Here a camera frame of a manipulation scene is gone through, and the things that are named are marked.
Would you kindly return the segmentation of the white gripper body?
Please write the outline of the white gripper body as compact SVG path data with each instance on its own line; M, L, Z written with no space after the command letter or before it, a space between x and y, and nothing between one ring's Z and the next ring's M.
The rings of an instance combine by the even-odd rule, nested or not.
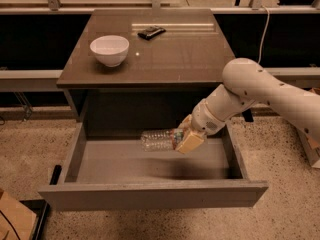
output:
M205 101L199 102L194 107L191 114L191 127L194 130L212 136L217 134L224 126L224 122L211 114Z

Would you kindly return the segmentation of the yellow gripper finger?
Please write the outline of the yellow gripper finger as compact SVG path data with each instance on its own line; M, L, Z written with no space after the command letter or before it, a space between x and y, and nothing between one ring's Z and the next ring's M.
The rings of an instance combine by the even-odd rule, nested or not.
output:
M183 121L179 124L178 128L179 129L190 129L192 127L191 124L192 121L192 115L189 114L188 116L186 116Z
M175 150L187 154L190 151L195 150L204 143L204 134L197 131L185 130L183 132L182 140L177 144Z

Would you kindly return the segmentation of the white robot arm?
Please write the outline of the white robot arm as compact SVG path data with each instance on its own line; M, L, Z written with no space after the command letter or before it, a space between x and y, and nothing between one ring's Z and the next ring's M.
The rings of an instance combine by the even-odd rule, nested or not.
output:
M228 62L222 80L179 125L184 136L176 151L186 154L196 149L207 136L220 131L231 117L257 103L268 105L304 134L320 141L319 95L278 80L247 58Z

